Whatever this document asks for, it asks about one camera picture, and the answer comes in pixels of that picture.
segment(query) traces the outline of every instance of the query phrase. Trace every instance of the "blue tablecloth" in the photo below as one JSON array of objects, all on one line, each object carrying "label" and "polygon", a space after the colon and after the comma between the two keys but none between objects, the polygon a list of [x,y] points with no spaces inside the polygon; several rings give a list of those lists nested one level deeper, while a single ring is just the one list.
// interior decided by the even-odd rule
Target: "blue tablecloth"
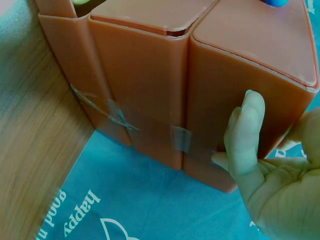
[{"label": "blue tablecloth", "polygon": [[[320,3],[308,0],[320,36]],[[318,95],[309,110],[320,106]],[[302,156],[300,145],[271,157]],[[95,132],[53,202],[38,240],[266,240],[239,191],[225,194]]]}]

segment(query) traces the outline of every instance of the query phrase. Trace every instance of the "orange plastic container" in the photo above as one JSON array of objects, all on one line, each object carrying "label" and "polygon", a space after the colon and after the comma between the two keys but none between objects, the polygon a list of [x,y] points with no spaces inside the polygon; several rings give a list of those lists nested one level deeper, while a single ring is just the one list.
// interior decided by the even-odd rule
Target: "orange plastic container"
[{"label": "orange plastic container", "polygon": [[[70,9],[74,7],[70,0],[61,0],[59,4],[55,0],[37,3],[40,13],[48,14],[39,14],[44,33],[87,116],[104,134],[131,145],[126,128],[119,124],[121,117],[110,111],[108,103],[112,103],[113,96],[91,37],[89,15],[80,18],[72,15],[74,11]],[[59,7],[69,10],[60,11]]]},{"label": "orange plastic container", "polygon": [[185,123],[188,42],[215,0],[107,0],[90,27],[133,145],[182,168],[179,131]]},{"label": "orange plastic container", "polygon": [[266,113],[258,157],[266,157],[319,90],[319,70],[304,0],[271,7],[259,0],[220,0],[190,40],[186,128],[192,141],[183,170],[225,192],[236,185],[211,164],[224,150],[233,109],[248,89],[261,93]]}]

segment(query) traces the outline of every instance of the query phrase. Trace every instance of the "blue knob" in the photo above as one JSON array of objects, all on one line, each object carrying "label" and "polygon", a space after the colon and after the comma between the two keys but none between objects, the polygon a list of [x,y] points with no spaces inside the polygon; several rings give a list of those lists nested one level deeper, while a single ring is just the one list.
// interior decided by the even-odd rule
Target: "blue knob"
[{"label": "blue knob", "polygon": [[273,7],[282,7],[286,5],[289,0],[263,0],[266,4],[269,4]]}]

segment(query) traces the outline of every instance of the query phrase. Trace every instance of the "wood grain surface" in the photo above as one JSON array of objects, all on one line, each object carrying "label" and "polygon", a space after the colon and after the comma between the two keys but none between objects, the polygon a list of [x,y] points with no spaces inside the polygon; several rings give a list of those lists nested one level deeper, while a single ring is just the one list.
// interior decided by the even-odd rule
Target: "wood grain surface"
[{"label": "wood grain surface", "polygon": [[33,1],[18,0],[0,16],[0,239],[35,239],[92,132]]}]

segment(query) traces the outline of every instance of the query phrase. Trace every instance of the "clear tape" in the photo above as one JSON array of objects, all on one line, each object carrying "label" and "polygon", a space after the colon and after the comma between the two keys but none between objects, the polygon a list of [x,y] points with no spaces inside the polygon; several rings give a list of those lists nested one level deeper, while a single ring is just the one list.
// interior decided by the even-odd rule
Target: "clear tape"
[{"label": "clear tape", "polygon": [[172,126],[171,130],[171,142],[173,143],[174,149],[187,154],[190,148],[192,132],[180,126]]},{"label": "clear tape", "polygon": [[123,127],[126,127],[129,130],[138,130],[138,128],[136,128],[135,126],[132,126],[131,124],[129,124],[128,122],[126,122],[125,117],[122,113],[122,111],[120,110],[118,104],[112,100],[109,99],[107,101],[108,106],[110,108],[110,112],[112,113],[112,115],[106,113],[105,111],[103,111],[100,107],[98,107],[96,104],[94,104],[92,101],[90,101],[90,99],[88,99],[88,97],[92,97],[92,98],[97,98],[98,96],[92,94],[92,93],[86,93],[86,92],[81,92],[78,89],[76,89],[72,84],[70,85],[71,89],[74,91],[74,93],[81,99],[83,100],[85,103],[87,103],[88,105],[90,105],[91,107],[93,107],[95,110],[97,110],[98,112],[100,112],[101,114],[105,115],[110,121],[112,121],[115,124],[119,124]]}]

